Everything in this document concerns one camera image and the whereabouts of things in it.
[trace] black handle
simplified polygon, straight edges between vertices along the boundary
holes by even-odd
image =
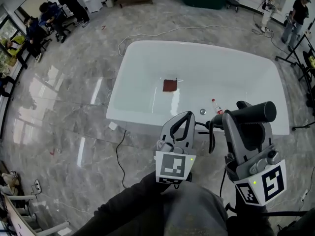
[[[277,109],[273,102],[267,101],[258,105],[244,107],[242,102],[237,102],[241,109],[231,111],[239,124],[255,122],[272,122],[276,119]],[[212,121],[215,125],[222,125],[223,115],[216,115]]]

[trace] seated person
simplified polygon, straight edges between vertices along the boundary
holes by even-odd
[[[39,7],[42,13],[39,20],[40,26],[51,24],[56,32],[61,36],[61,43],[64,43],[66,34],[63,31],[64,14],[55,3],[43,3]]]
[[[37,18],[26,17],[24,20],[26,26],[26,39],[30,46],[37,50],[39,55],[35,58],[36,62],[40,62],[42,57],[40,42],[46,37],[45,30],[39,26]]]
[[[6,92],[5,88],[9,82],[15,85],[15,80],[10,76],[6,76],[5,78],[1,78],[1,77],[2,77],[2,73],[0,73],[0,94],[3,97],[10,97],[11,94]]]
[[[35,49],[24,36],[15,36],[12,40],[3,39],[1,44],[6,50],[22,64],[22,67],[27,69],[25,60],[22,57],[23,52],[27,49],[34,58],[37,58],[40,52]]]

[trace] gray pants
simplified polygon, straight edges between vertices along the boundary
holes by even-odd
[[[283,33],[283,35],[281,37],[283,42],[287,42],[289,37],[290,37],[290,34],[292,33],[291,40],[290,40],[290,43],[289,43],[289,46],[291,46],[292,48],[295,47],[297,36],[298,36],[298,34],[299,34],[299,32],[301,31],[301,28],[302,28],[302,25],[298,24],[297,22],[295,22],[295,25],[296,25],[296,27],[294,28],[294,30],[292,32],[292,25],[290,23],[288,23],[286,25],[284,33]]]

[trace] sneaker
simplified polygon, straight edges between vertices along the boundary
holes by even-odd
[[[80,21],[77,21],[76,23],[75,23],[75,25],[74,25],[74,27],[78,27],[80,24],[82,24],[83,23],[83,20],[80,20]]]
[[[65,38],[67,38],[67,36],[62,36],[62,37],[61,37],[61,41],[60,41],[60,42],[61,42],[61,43],[64,43]]]
[[[36,62],[37,62],[37,63],[40,62],[42,56],[43,56],[43,54],[40,53],[40,54],[36,57]]]
[[[82,25],[82,28],[86,27],[89,24],[89,22],[90,22],[89,20],[84,22],[83,25]]]
[[[265,33],[266,32],[266,27],[265,26],[260,26],[260,30]]]

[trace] tripod stand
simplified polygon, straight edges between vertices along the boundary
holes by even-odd
[[[308,30],[310,30],[313,26],[313,24],[315,23],[315,18],[313,20],[313,22],[310,23],[309,27],[308,27]],[[298,65],[298,67],[302,70],[303,72],[303,76],[302,78],[304,77],[305,78],[305,81],[306,81],[306,84],[307,84],[307,87],[308,87],[308,90],[309,90],[309,93],[310,93],[310,97],[311,97],[311,102],[312,102],[312,107],[313,107],[313,116],[315,116],[315,103],[314,103],[314,98],[313,98],[313,95],[312,95],[312,87],[311,87],[311,83],[310,83],[310,80],[308,78],[308,70],[306,70],[306,67],[304,66],[304,64],[301,63],[299,57],[297,56],[295,50],[299,47],[299,45],[302,43],[302,41],[306,39],[309,43],[309,46],[311,48],[311,51],[315,51],[312,44],[310,43],[309,39],[307,38],[306,36],[306,33],[303,34],[303,36],[301,37],[300,41],[297,43],[297,45],[294,47],[294,49],[292,50],[292,52],[284,59],[280,56],[276,56],[275,60],[278,61],[278,60],[283,60],[285,62],[288,62],[291,64],[291,67],[294,67],[295,65]],[[295,55],[296,57],[296,60],[297,62],[291,62],[289,61],[289,58],[292,56],[292,54]],[[307,124],[307,125],[304,125],[304,126],[296,126],[296,127],[293,127],[292,130],[295,131],[296,129],[298,128],[309,128],[311,125],[315,124],[315,121],[310,123],[310,124]]]

